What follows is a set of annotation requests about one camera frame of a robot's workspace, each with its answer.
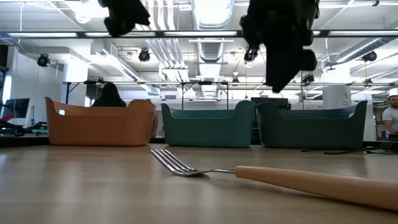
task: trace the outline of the fork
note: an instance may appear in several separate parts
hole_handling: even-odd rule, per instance
[[[366,152],[367,154],[383,154],[387,151],[391,151],[390,148],[393,145],[393,142],[383,142],[379,146],[376,147],[366,147],[364,149],[352,150],[352,151],[340,151],[340,152],[324,152],[326,155],[341,155],[341,154],[348,154],[352,152]]]
[[[175,175],[192,177],[208,172],[235,174],[242,179],[398,212],[398,182],[269,167],[237,166],[235,169],[197,170],[185,165],[167,150],[150,152]]]

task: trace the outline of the woman with dark hair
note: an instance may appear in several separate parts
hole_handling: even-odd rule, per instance
[[[102,95],[95,100],[93,106],[126,107],[126,103],[120,98],[116,85],[108,82],[105,84]]]

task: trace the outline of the wooden table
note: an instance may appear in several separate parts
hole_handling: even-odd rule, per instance
[[[398,223],[393,212],[230,174],[174,176],[149,152],[164,147],[1,149],[0,223]],[[398,181],[394,155],[166,148],[198,169],[268,166]]]

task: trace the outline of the white shirt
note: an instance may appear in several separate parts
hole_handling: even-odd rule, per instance
[[[394,130],[398,130],[398,109],[394,109],[391,107],[387,108],[383,112],[382,120],[383,121],[391,121],[392,128]]]

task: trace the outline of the wooden handle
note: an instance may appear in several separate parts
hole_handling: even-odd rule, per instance
[[[398,212],[398,182],[266,167],[235,169],[235,176]]]

